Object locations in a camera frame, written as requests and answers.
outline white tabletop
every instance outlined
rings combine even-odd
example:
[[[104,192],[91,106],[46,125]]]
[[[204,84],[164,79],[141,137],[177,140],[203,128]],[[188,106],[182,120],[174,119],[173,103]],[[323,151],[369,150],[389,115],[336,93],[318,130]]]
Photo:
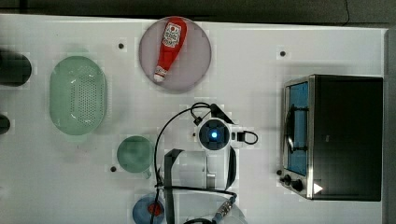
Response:
[[[381,202],[308,201],[281,187],[275,172],[283,83],[311,74],[382,77],[385,30],[198,22],[212,63],[193,90],[174,94],[151,83],[139,65],[139,40],[152,23],[0,15],[0,47],[23,53],[34,68],[24,86],[0,87],[0,113],[12,121],[0,135],[0,223],[134,223],[134,202],[153,191],[154,181],[109,172],[118,145],[133,134],[154,141],[168,119],[198,101],[223,105],[260,136],[237,151],[232,187],[248,223],[381,223]],[[49,115],[51,71],[71,55],[97,62],[109,88],[106,119],[83,142],[57,130]],[[164,148],[196,147],[193,127],[188,115],[176,119],[159,158]]]

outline green strainer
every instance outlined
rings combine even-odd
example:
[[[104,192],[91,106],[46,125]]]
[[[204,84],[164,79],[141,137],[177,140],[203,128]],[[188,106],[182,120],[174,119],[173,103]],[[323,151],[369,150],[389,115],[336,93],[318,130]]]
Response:
[[[82,135],[99,126],[106,114],[106,77],[82,56],[59,62],[49,84],[49,115],[64,133]]]

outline round plate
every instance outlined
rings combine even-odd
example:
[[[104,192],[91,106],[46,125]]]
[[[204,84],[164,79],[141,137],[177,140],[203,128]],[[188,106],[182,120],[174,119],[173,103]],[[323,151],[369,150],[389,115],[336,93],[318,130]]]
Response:
[[[187,24],[184,44],[161,83],[154,81],[154,70],[160,54],[163,30],[169,18],[152,24],[143,34],[139,46],[139,60],[146,76],[155,84],[170,91],[188,91],[205,75],[212,56],[209,39],[195,22],[182,18]]]
[[[161,197],[158,197],[158,204],[161,208],[161,213],[154,217],[153,223],[160,224],[163,222],[164,215],[164,208],[163,208],[163,200]],[[132,211],[132,217],[136,224],[149,224],[151,219],[151,213],[149,212],[148,208],[151,204],[155,202],[155,194],[148,194],[141,198],[135,205]]]

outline red ketchup bottle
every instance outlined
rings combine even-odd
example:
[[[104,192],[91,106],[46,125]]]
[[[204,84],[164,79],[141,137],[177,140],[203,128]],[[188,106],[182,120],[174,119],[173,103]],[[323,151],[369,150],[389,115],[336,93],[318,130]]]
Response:
[[[160,48],[154,80],[162,82],[173,61],[183,46],[187,34],[187,24],[180,17],[171,17],[163,31],[163,41]]]

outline oven handle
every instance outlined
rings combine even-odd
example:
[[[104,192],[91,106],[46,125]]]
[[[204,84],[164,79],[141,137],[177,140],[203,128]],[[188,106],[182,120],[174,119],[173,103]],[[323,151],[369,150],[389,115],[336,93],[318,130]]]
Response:
[[[288,145],[288,150],[290,153],[293,153],[296,150],[307,150],[307,147],[294,147],[294,125],[295,125],[295,112],[296,111],[304,111],[305,112],[305,122],[307,122],[308,115],[308,107],[296,107],[292,105],[288,111],[288,115],[286,116],[285,123],[285,140]]]

